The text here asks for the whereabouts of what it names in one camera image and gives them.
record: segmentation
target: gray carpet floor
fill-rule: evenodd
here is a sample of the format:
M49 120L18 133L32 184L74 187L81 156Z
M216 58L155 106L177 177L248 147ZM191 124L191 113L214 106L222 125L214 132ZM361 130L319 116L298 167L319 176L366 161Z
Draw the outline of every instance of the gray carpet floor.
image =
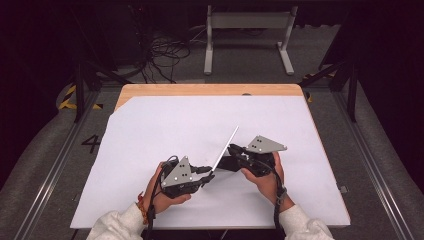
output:
M189 57L182 59L173 70L163 69L163 73L172 75L178 83L297 83L305 74L317 72L317 66L337 30L337 26L293 30L288 46L295 70L293 76L285 74L275 45L280 33L274 30L266 30L259 36L249 36L239 31L216 33L213 73L210 76L203 74L205 44L202 42L195 42L191 46ZM157 61L172 62L166 58ZM156 81L166 82L157 72L153 72L153 75ZM140 75L130 80L144 81ZM323 79L305 90L312 95L312 102L308 105L336 180L340 186L348 189L343 198L352 225L333 228L331 232L335 239L399 239L387 209L382 205L364 166L361 151L349 131L349 123L343 118L343 110L337 106L334 93L325 87L327 83L328 81ZM67 88L58 96L58 101L63 99L66 91ZM93 135L99 136L99 141L101 140L119 92L120 87L113 83L106 83L101 89L95 102L103 104L104 107L89 112L30 239L86 238L88 230L75 232L69 228L98 150L96 147L94 152L90 153L91 146L82 143ZM424 239L424 230L421 228L424 222L424 196L406 173L361 88L358 92L356 116L356 125L361 130L412 235L415 239ZM12 239L18 232L71 131L74 117L75 110L60 110L22 154L0 193L0 239ZM210 237L214 236L212 232L180 233L158 233L155 239L211 239ZM255 236L255 233L251 234L245 238ZM242 233L233 232L227 234L224 239L241 239L241 236Z

